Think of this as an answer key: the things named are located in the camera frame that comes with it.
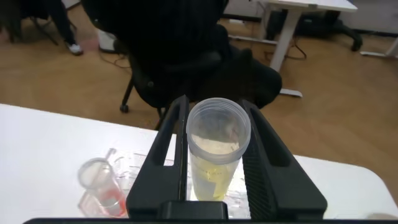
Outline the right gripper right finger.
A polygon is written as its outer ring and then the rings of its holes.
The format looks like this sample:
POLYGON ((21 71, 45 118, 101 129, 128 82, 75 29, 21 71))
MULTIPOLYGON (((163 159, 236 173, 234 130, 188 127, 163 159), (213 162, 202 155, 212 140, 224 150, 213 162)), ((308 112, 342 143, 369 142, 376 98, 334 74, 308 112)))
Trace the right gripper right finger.
POLYGON ((259 109, 241 100, 251 122, 243 171, 253 220, 321 220, 327 201, 259 109))

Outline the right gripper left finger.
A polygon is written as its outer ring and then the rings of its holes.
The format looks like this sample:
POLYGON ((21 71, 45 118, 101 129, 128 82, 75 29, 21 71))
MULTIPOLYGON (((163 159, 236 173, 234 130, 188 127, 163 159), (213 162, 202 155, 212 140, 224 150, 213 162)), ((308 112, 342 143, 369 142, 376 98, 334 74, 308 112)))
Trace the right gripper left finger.
POLYGON ((129 218, 156 218, 163 203, 186 200, 188 114, 189 101, 185 95, 173 101, 127 196, 126 208, 129 218), (164 166, 176 124, 178 130, 174 164, 164 166))

